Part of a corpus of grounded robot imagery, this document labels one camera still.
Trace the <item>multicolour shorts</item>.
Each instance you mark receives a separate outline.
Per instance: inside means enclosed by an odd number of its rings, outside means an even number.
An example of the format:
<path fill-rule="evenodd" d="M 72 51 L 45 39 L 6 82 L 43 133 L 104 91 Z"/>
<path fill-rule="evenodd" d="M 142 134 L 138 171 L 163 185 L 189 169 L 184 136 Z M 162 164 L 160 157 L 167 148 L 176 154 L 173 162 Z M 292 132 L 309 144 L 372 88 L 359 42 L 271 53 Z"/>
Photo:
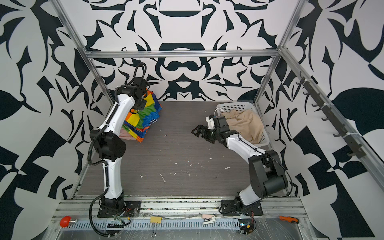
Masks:
<path fill-rule="evenodd" d="M 122 125 L 122 130 L 135 137 L 136 141 L 140 143 L 144 140 L 150 126 L 158 120 L 162 110 L 162 105 L 152 91 L 148 90 L 145 100 L 147 100 L 147 104 L 144 110 L 135 114 L 128 113 Z"/>

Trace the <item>white plastic basket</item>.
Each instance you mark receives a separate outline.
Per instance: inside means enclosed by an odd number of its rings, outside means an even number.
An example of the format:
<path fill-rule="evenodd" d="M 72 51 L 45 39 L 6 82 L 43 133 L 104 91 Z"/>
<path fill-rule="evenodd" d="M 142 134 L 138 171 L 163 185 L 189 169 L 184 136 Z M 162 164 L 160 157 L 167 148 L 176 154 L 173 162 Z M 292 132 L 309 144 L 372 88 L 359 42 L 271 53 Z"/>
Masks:
<path fill-rule="evenodd" d="M 270 143 L 267 131 L 256 107 L 248 102 L 224 103 L 216 106 L 215 116 L 224 116 L 230 130 L 237 131 L 256 147 Z"/>

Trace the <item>beige shorts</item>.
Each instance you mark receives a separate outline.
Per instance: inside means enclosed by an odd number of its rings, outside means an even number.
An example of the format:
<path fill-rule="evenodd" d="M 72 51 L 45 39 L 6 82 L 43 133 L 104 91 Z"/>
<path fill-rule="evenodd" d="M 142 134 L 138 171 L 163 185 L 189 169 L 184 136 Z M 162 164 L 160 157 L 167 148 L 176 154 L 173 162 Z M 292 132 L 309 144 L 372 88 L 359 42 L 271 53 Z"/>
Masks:
<path fill-rule="evenodd" d="M 261 118 L 252 110 L 221 113 L 225 116 L 230 130 L 240 133 L 248 142 L 253 145 L 261 141 L 264 125 Z"/>

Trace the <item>pink shorts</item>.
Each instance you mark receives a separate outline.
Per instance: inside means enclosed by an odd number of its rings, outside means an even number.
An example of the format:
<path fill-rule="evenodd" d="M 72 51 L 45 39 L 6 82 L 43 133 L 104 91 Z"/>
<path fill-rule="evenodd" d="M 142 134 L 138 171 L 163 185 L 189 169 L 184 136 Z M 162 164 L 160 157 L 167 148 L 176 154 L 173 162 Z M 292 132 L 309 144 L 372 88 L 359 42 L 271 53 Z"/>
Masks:
<path fill-rule="evenodd" d="M 127 141 L 136 141 L 136 138 L 133 137 L 132 135 L 130 135 L 129 133 L 123 131 L 123 132 L 120 132 L 120 138 L 122 140 L 127 140 Z"/>

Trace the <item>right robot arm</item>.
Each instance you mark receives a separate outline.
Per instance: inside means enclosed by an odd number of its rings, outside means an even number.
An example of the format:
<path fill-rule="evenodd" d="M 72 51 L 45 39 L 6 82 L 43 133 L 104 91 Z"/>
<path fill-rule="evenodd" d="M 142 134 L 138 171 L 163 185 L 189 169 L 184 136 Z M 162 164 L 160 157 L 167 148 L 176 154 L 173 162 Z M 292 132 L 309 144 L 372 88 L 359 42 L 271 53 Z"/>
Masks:
<path fill-rule="evenodd" d="M 236 198 L 241 207 L 252 205 L 288 187 L 288 174 L 276 159 L 276 152 L 253 146 L 240 133 L 227 127 L 209 129 L 198 125 L 191 133 L 212 144 L 221 143 L 248 163 L 250 185 L 240 191 Z"/>

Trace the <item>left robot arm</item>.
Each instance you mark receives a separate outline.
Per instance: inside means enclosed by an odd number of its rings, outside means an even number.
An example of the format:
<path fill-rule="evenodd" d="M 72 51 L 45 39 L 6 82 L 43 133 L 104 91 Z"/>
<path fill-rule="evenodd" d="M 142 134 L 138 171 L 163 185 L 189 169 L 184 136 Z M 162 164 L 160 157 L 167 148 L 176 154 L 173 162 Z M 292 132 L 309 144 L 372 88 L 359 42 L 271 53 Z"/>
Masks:
<path fill-rule="evenodd" d="M 116 101 L 106 119 L 90 132 L 91 145 L 87 162 L 94 167 L 103 167 L 104 191 L 100 197 L 103 208 L 122 211 L 125 207 L 124 190 L 121 184 L 121 161 L 126 144 L 120 138 L 120 131 L 131 111 L 145 108 L 148 87 L 122 85 L 115 90 Z"/>

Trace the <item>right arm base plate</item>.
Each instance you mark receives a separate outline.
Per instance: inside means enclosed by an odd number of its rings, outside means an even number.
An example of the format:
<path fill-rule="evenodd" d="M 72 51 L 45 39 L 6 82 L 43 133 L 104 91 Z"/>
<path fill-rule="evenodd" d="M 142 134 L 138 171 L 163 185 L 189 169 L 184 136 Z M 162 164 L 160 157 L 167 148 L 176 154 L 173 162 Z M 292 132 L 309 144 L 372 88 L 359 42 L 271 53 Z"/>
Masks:
<path fill-rule="evenodd" d="M 263 215 L 263 209 L 260 202 L 245 206 L 240 199 L 235 198 L 234 200 L 221 200 L 219 213 L 226 217 L 240 215 L 258 217 Z"/>

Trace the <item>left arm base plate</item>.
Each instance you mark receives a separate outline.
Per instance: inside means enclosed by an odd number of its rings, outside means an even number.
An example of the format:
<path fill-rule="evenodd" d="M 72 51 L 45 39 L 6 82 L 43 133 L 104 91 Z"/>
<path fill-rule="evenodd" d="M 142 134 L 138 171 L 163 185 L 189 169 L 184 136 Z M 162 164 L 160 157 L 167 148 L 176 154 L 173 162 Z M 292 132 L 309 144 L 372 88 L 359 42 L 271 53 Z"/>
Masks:
<path fill-rule="evenodd" d="M 98 218 L 133 217 L 140 213 L 141 201 L 111 201 L 102 199 L 100 202 Z"/>

